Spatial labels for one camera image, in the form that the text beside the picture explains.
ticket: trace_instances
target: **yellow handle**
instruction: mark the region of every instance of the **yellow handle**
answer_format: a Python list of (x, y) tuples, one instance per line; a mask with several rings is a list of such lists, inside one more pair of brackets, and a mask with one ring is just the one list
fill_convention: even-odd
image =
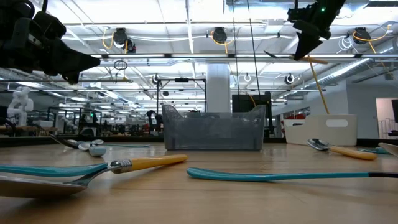
[(171, 155), (171, 156), (154, 156), (154, 157), (143, 157), (131, 159), (131, 170), (141, 170), (150, 167), (157, 167), (167, 164), (174, 164), (178, 162), (183, 162), (188, 159), (185, 154)]
[(329, 150), (332, 152), (338, 152), (343, 155), (350, 156), (350, 157), (357, 158), (357, 159), (374, 160), (377, 158), (377, 155), (375, 153), (361, 152), (361, 151), (347, 149), (347, 148), (338, 147), (338, 146), (329, 147)]

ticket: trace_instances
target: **white column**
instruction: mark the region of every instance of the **white column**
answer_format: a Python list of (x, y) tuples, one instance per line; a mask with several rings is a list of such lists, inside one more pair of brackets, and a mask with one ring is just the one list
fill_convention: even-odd
[(231, 112), (228, 64), (207, 65), (207, 112)]

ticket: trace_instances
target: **transparent storage container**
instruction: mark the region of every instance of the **transparent storage container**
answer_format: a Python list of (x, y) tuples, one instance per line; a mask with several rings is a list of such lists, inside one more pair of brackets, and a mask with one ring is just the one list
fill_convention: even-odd
[(167, 150), (262, 149), (266, 106), (248, 113), (185, 113), (162, 106)]

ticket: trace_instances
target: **clear plastic bin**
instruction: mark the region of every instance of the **clear plastic bin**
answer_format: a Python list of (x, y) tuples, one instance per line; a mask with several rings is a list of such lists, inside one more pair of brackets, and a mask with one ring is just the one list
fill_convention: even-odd
[(248, 113), (187, 113), (163, 105), (162, 116), (167, 150), (262, 149), (266, 106)]

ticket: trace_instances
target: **ceiling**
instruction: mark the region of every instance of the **ceiling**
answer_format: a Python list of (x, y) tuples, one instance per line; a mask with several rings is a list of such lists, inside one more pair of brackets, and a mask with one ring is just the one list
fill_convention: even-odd
[[(41, 0), (31, 0), (39, 10)], [(293, 1), (269, 1), (250, 0), (251, 11), (248, 13), (246, 1), (235, 1), (234, 13), (232, 13), (231, 0), (228, 5), (224, 1), (214, 0), (49, 0), (47, 12), (60, 19), (67, 27), (67, 33), (63, 41), (71, 48), (86, 54), (123, 54), (124, 51), (115, 46), (110, 49), (103, 45), (111, 45), (111, 35), (117, 27), (125, 27), (128, 36), (135, 42), (138, 54), (225, 54), (239, 53), (252, 54), (252, 36), (254, 38), (254, 50), (257, 54), (263, 54), (263, 50), (273, 54), (293, 54), (297, 47), (297, 30), (292, 24), (286, 22), (287, 9), (293, 7)], [(313, 1), (300, 1), (301, 6)], [(368, 51), (369, 45), (358, 45), (346, 43), (349, 47), (342, 49), (342, 41), (347, 33), (352, 34), (355, 27), (365, 27), (372, 38), (381, 37), (386, 33), (387, 24), (389, 32), (385, 38), (373, 42), (375, 46), (396, 36), (398, 25), (398, 7), (367, 7), (363, 8), (368, 1), (348, 0), (341, 10), (340, 15), (331, 26), (332, 38), (324, 40), (324, 43), (316, 48), (315, 54), (352, 54)], [(225, 49), (224, 45), (213, 42), (211, 31), (215, 27), (224, 27), (225, 32), (232, 40), (235, 32), (236, 41), (232, 41)], [(155, 88), (152, 79), (155, 74), (160, 78), (206, 78), (207, 64), (200, 60), (171, 61), (166, 59), (135, 59), (125, 60), (131, 64), (125, 71), (117, 72), (113, 69), (114, 60), (104, 61), (102, 66), (91, 68), (82, 72), (80, 82), (71, 86), (63, 82), (39, 83), (41, 89), (80, 89), (85, 90), (90, 83), (85, 80), (97, 80), (95, 85), (99, 88), (115, 89), (118, 97), (133, 103), (153, 104), (155, 92), (123, 92), (117, 89), (151, 89)], [(224, 62), (228, 63), (231, 72), (231, 87), (236, 88), (239, 81), (240, 88), (257, 88), (256, 73), (259, 77), (260, 88), (280, 88), (284, 85), (284, 78), (288, 74), (296, 77), (294, 85), (311, 79), (312, 73), (308, 63), (272, 63), (258, 62), (257, 71), (253, 62)], [(337, 63), (328, 65), (315, 65), (317, 73), (324, 72)], [(42, 72), (29, 75), (23, 72), (12, 73), (0, 72), (3, 79), (20, 80), (48, 80), (49, 77)], [(51, 77), (52, 80), (62, 80), (61, 77)], [(161, 98), (203, 98), (204, 93), (194, 82), (175, 83), (170, 82), (165, 89), (196, 89), (193, 92), (170, 92), (169, 96)], [(58, 92), (59, 100), (67, 97), (92, 97), (87, 102), (117, 103), (106, 96), (101, 98), (97, 92)], [(196, 104), (194, 101), (187, 109), (203, 109), (203, 103)]]

